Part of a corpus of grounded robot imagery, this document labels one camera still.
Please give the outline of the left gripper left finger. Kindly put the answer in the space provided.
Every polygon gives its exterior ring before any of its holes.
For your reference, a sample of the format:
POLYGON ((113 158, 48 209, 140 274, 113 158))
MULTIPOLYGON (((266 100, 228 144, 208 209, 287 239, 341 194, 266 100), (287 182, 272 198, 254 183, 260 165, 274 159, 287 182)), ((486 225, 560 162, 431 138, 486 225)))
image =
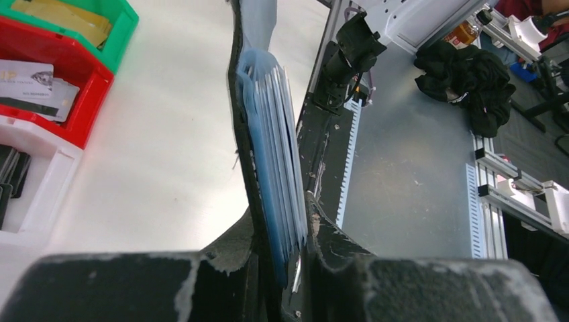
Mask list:
POLYGON ((261 321, 260 260, 254 251, 250 211, 201 252, 197 277, 198 321, 261 321))

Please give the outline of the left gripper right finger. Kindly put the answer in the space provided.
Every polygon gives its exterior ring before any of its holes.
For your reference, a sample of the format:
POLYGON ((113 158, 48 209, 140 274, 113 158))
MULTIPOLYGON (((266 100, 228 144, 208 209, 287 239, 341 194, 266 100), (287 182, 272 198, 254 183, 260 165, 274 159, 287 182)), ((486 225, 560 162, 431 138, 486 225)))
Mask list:
POLYGON ((361 260, 369 257, 326 214, 311 192, 305 193, 308 223, 307 305, 313 321, 361 321, 365 274, 361 260))

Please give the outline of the black leather card holder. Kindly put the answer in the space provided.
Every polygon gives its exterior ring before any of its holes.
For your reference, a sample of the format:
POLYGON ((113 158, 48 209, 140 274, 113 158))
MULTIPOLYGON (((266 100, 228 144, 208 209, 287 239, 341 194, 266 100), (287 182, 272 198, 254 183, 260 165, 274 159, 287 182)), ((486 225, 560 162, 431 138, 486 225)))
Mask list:
POLYGON ((295 129, 291 88, 286 70, 268 47, 276 26, 276 1, 237 1, 238 102, 244 106, 252 140, 249 155, 260 192, 276 283, 289 283, 288 265, 307 241, 308 227, 295 129))

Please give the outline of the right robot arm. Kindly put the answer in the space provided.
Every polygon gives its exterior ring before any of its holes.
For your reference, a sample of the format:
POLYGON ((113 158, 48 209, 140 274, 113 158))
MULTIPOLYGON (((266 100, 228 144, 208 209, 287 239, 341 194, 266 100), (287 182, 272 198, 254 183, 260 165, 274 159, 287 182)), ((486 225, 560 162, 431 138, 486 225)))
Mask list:
POLYGON ((414 54, 442 38, 484 1, 323 1, 329 9, 308 101, 340 114, 389 44, 414 54))

